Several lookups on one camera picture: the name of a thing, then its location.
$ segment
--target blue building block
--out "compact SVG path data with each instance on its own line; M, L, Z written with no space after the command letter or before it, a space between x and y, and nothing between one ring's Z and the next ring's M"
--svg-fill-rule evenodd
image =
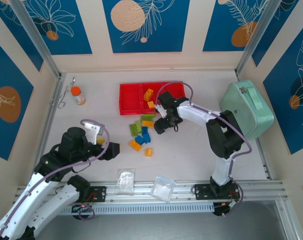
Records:
M141 134L142 134L142 135L148 134L148 127L147 127L147 126L142 126L142 127L141 127Z
M144 138L142 138L142 136L137 136L135 137L135 141L136 143L138 143L139 145L143 145L143 143L145 143L146 141L144 140Z
M148 133L143 134L142 137L146 144L151 142L151 136Z

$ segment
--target bag handle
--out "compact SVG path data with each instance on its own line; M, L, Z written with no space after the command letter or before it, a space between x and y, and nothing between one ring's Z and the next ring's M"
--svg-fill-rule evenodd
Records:
M260 97L257 94L256 88L255 87L249 87L246 89L249 93L249 96L251 97L253 104L255 105L256 110L260 115L264 114L264 107L263 103L260 99Z

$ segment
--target orange bottle cap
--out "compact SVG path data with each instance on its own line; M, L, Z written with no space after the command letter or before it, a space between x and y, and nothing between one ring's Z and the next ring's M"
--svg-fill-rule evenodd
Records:
M71 89L70 89L70 92L73 96L78 96L82 93L81 89L79 86L73 86Z

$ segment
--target white table surface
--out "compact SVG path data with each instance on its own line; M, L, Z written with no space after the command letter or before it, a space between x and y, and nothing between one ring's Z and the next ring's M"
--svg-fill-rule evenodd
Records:
M70 92L65 97L66 105L57 109L45 152L60 143L62 135L70 127L82 127L80 120L93 119L104 124L109 131L111 142L120 143L120 154L110 161L94 161L89 168L79 173L88 181L115 181L119 169L135 169L136 181L154 181L162 175L175 181L209 180L215 168L215 155L208 140L207 130L193 122L184 120L179 131L167 129L158 135L148 129L151 143L144 144L140 152L129 145L134 139L129 124L140 120L141 115L120 116L119 84L134 82L162 82L183 80L194 89L193 102L207 109L220 111L219 103L228 85L236 82L234 71L198 70L150 70L67 73L64 87L73 77L79 86L86 103L77 105ZM187 97L190 91L185 88ZM266 174L255 141L253 152L241 156L234 164L232 175L236 180L266 180ZM152 157L145 157L146 148L153 149ZM241 151L247 149L243 144ZM74 173L69 173L68 180Z

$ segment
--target red tray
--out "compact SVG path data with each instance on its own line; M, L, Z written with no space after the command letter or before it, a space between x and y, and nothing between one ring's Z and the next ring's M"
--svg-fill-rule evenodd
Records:
M144 94L148 89L153 90L153 96L151 101L155 104L156 96L161 87L169 83L163 82L144 82L144 83L124 83L119 85L119 112L120 115L134 115L134 114L154 114L156 113L154 108L149 108L146 101L144 101ZM181 83L175 83L166 86L161 94L164 92L170 92L170 94L179 99L185 97L184 85Z

